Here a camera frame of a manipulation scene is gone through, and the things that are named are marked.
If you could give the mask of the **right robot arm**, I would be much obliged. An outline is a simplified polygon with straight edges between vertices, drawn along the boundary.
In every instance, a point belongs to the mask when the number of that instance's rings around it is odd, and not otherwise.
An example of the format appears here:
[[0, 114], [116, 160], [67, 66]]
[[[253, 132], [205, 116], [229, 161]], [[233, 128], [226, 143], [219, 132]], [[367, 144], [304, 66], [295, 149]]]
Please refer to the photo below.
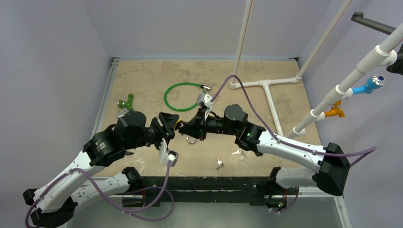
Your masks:
[[272, 193], [296, 186], [314, 186], [325, 193], [342, 196], [350, 170], [350, 162], [338, 144], [328, 146], [298, 142], [272, 135], [262, 126], [248, 121], [248, 114], [238, 104], [231, 104], [222, 117], [209, 116], [199, 108], [188, 122], [183, 122], [179, 133], [204, 140], [208, 133], [233, 135], [235, 144], [257, 156], [275, 155], [303, 166], [302, 169], [279, 168], [268, 178], [267, 188]]

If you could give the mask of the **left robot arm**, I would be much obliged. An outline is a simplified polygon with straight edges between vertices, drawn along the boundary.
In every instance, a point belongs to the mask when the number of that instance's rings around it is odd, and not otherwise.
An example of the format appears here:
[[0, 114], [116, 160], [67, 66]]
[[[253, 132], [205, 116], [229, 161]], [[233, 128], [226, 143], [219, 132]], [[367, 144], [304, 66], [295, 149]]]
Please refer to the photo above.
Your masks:
[[24, 200], [30, 206], [26, 227], [57, 228], [100, 199], [125, 192], [137, 194], [142, 187], [142, 177], [133, 167], [102, 182], [94, 181], [93, 176], [124, 158], [128, 150], [151, 145], [158, 150], [160, 163], [173, 167], [178, 154], [169, 150], [168, 143], [174, 138], [179, 121], [177, 114], [160, 113], [146, 126], [143, 113], [129, 111], [117, 123], [96, 133], [51, 182], [42, 188], [24, 191]]

